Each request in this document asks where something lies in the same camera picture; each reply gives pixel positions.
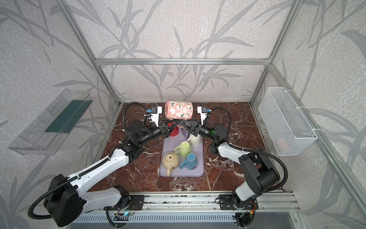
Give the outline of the red mug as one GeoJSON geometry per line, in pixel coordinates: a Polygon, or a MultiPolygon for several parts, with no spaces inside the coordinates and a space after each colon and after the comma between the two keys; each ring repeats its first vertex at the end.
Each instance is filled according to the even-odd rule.
{"type": "MultiPolygon", "coordinates": [[[[174,123],[168,123],[168,126],[169,127],[171,127],[171,126],[173,126],[174,125],[174,123]]],[[[173,131],[170,133],[170,136],[177,136],[179,134],[179,127],[178,126],[176,126],[174,129],[173,129],[173,131]]]]}

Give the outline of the pink patterned mug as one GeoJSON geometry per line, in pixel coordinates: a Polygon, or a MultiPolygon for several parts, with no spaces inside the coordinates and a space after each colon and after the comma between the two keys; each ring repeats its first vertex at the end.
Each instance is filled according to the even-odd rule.
{"type": "Polygon", "coordinates": [[[190,120],[193,116],[193,104],[191,102],[166,101],[165,117],[167,119],[190,120]]]}

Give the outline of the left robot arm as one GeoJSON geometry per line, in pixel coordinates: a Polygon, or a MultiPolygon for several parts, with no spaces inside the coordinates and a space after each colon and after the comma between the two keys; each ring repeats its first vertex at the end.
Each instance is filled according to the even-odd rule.
{"type": "Polygon", "coordinates": [[[56,176],[51,181],[50,194],[43,205],[57,226],[64,227],[81,214],[96,209],[127,207],[130,202],[129,193],[121,186],[105,191],[91,192],[90,189],[114,171],[137,159],[143,152],[145,143],[161,136],[168,138],[178,124],[178,120],[159,121],[158,125],[147,128],[142,121],[134,121],[125,128],[124,140],[108,156],[69,177],[56,176]]]}

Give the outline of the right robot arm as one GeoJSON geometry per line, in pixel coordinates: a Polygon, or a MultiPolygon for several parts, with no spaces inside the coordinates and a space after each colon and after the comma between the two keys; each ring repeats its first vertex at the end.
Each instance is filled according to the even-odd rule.
{"type": "Polygon", "coordinates": [[[277,188],[280,176],[271,161],[273,158],[271,154],[229,143],[228,129],[223,124],[209,128],[199,121],[180,121],[179,125],[194,136],[200,135],[212,139],[213,142],[210,145],[212,153],[219,154],[241,166],[245,181],[232,193],[237,205],[277,188]]]}

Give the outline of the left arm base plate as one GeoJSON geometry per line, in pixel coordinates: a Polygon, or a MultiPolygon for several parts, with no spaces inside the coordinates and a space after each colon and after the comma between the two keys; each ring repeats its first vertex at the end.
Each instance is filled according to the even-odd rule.
{"type": "Polygon", "coordinates": [[[144,195],[122,196],[121,200],[112,207],[105,207],[108,210],[131,210],[141,211],[144,204],[144,195]]]}

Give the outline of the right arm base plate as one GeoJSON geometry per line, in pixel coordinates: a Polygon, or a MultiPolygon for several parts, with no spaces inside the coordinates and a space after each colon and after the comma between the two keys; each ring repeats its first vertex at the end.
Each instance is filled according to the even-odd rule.
{"type": "Polygon", "coordinates": [[[250,197],[247,200],[241,200],[238,196],[228,194],[219,195],[218,198],[220,210],[258,210],[257,200],[250,197]]]}

